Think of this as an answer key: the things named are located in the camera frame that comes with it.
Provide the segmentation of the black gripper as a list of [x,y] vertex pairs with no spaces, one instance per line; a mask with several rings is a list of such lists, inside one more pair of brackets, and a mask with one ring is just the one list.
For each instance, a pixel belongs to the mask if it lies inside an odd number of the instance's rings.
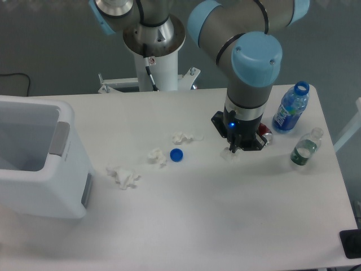
[[260,151],[265,147],[266,140],[258,132],[261,117],[254,120],[242,120],[235,110],[217,111],[211,118],[222,138],[230,144],[229,150],[235,153],[238,149],[243,151]]

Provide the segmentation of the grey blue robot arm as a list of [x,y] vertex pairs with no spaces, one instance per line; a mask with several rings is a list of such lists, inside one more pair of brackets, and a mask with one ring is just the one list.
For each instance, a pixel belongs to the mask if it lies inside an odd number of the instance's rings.
[[309,1],[238,1],[230,7],[203,1],[186,25],[171,14],[172,1],[89,4],[106,33],[122,33],[134,56],[140,91],[179,90],[178,51],[191,37],[228,78],[224,109],[212,123],[230,151],[265,146],[258,128],[283,56],[272,34],[303,18]]

